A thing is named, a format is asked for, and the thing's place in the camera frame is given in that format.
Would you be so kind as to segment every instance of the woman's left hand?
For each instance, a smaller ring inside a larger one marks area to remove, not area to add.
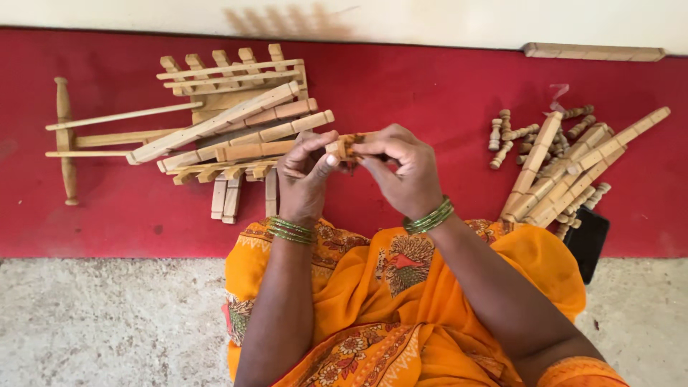
[[[296,145],[277,163],[279,174],[279,217],[312,228],[323,214],[325,181],[339,164],[333,154],[318,152],[336,141],[339,133],[301,132]]]

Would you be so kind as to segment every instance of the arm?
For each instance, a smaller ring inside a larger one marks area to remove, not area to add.
[[[389,203],[412,220],[442,202],[434,151],[407,129],[392,125],[353,145]],[[379,158],[398,162],[392,172]],[[597,349],[526,278],[452,214],[430,237],[481,323],[511,358],[527,386],[553,363],[572,356],[602,359]]]
[[[312,228],[325,204],[325,179],[338,160],[311,152],[337,139],[303,132],[277,165],[280,217]],[[313,336],[311,246],[274,238],[270,259],[246,329],[236,387],[267,386],[292,368],[308,351]]]

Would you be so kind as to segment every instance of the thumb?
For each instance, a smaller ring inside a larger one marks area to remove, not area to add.
[[[385,188],[389,188],[399,181],[394,172],[390,171],[386,164],[377,157],[363,156],[360,164],[370,172],[383,192]]]
[[[324,182],[338,164],[339,158],[337,156],[334,154],[323,154],[306,178],[312,182]]]

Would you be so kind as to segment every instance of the woman's right hand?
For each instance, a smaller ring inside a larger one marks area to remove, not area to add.
[[[380,186],[387,201],[397,211],[418,220],[435,211],[443,201],[437,176],[435,151],[408,129],[392,124],[369,134],[352,150]],[[376,156],[394,159],[399,168],[392,172]]]

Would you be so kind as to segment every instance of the white wall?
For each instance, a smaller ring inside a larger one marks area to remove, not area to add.
[[[520,48],[529,41],[688,54],[685,0],[0,0],[0,25]]]

